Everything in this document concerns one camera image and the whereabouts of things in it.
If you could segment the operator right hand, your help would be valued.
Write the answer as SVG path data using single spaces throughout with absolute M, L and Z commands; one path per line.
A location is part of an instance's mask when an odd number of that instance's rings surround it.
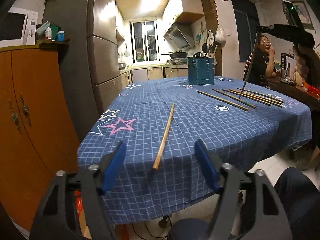
M 293 46 L 293 52 L 300 76 L 306 79 L 309 85 L 319 88 L 319 55 L 312 48 L 300 44 Z

